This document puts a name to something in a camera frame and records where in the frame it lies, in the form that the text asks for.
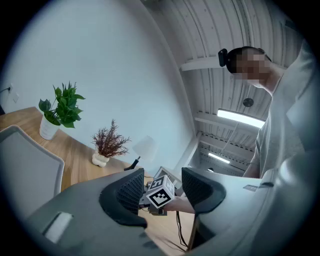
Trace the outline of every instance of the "black hair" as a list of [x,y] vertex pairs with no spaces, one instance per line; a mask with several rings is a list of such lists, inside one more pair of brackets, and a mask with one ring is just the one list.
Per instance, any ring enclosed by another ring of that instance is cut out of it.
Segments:
[[235,48],[233,50],[231,50],[230,52],[227,53],[227,50],[226,49],[222,49],[219,54],[221,54],[222,59],[223,60],[220,60],[219,58],[219,61],[220,61],[220,66],[223,67],[224,65],[226,65],[226,68],[228,69],[228,71],[232,74],[234,73],[237,73],[237,66],[236,66],[236,58],[237,58],[237,55],[241,55],[243,50],[245,49],[255,49],[257,50],[260,54],[262,55],[265,55],[265,57],[271,61],[271,59],[268,57],[268,55],[266,55],[265,51],[261,48],[255,48],[255,47],[252,47],[252,46],[243,46],[243,47],[240,47],[240,48]]

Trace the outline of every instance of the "person's hand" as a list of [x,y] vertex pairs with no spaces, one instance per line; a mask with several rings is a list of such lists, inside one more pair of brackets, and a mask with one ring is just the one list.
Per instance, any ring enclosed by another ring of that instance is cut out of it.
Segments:
[[192,205],[190,204],[188,198],[186,197],[180,197],[180,196],[175,196],[174,199],[167,203],[163,209],[165,211],[169,212],[184,212],[184,213],[189,213],[189,214],[194,214],[195,210],[193,209]]

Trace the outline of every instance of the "corrugated metal ceiling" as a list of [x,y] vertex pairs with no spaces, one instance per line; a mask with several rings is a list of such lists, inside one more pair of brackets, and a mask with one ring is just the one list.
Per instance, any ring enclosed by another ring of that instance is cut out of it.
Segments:
[[[150,13],[165,36],[178,67],[192,60],[215,57],[222,48],[230,51],[254,46],[264,49],[273,63],[287,68],[297,58],[303,39],[285,26],[285,16],[280,17],[274,6],[264,0],[162,0]],[[246,81],[234,79],[226,68],[181,71],[181,75],[194,114],[216,115],[218,109],[225,109],[262,120],[268,117],[270,95]],[[245,107],[245,98],[252,98],[254,105]],[[196,128],[224,142],[233,132],[198,121]],[[235,132],[230,142],[254,151],[255,139],[254,135]],[[217,153],[221,150],[200,143],[199,148],[203,147]],[[230,152],[224,151],[223,155],[246,164],[250,162]]]

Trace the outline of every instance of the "green leafy plant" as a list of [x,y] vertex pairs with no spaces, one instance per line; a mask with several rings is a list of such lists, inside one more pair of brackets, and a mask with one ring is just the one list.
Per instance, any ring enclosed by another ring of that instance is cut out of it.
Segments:
[[76,83],[72,87],[70,81],[67,85],[62,83],[62,90],[53,85],[55,100],[53,104],[57,101],[57,106],[52,109],[50,101],[46,99],[45,101],[40,99],[39,108],[44,113],[44,117],[52,124],[59,126],[64,125],[67,128],[75,128],[74,122],[80,121],[81,118],[79,113],[82,112],[78,108],[77,100],[84,100],[85,98],[79,94],[76,94]]

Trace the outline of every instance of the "wooden table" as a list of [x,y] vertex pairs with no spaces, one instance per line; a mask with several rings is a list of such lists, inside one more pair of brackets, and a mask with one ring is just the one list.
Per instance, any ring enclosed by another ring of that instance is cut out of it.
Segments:
[[[19,126],[34,141],[51,153],[62,158],[64,170],[62,175],[61,191],[69,186],[115,174],[124,171],[130,166],[129,163],[111,157],[103,168],[92,164],[91,159],[94,150],[76,139],[70,137],[62,130],[58,130],[52,140],[46,140],[39,134],[40,123],[43,114],[36,107],[29,107],[5,115],[0,115],[0,131],[11,125]],[[144,183],[152,181],[153,178],[144,178]],[[145,232],[148,236],[167,254],[181,255],[177,246],[180,245],[176,212],[168,212],[168,216],[154,216],[147,211],[139,210],[139,216],[146,219],[148,227]],[[182,234],[186,243],[192,231],[194,215],[180,213]]]

